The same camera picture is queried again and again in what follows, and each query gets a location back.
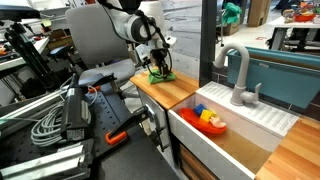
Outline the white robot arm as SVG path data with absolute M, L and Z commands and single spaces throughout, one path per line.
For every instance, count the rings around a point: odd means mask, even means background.
M 150 60 L 156 69 L 147 65 L 152 80 L 171 80 L 170 49 L 177 42 L 165 27 L 165 17 L 159 0 L 97 0 L 103 7 L 121 39 L 138 43 L 139 57 Z

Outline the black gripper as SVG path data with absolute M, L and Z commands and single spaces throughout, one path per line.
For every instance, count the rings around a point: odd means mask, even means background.
M 167 76 L 169 74 L 168 66 L 166 64 L 163 65 L 163 70 L 161 67 L 161 65 L 165 62 L 165 57 L 167 56 L 167 50 L 164 48 L 152 49 L 150 53 L 151 53 L 152 59 L 154 60 L 155 65 L 158 66 L 159 77 L 167 79 Z

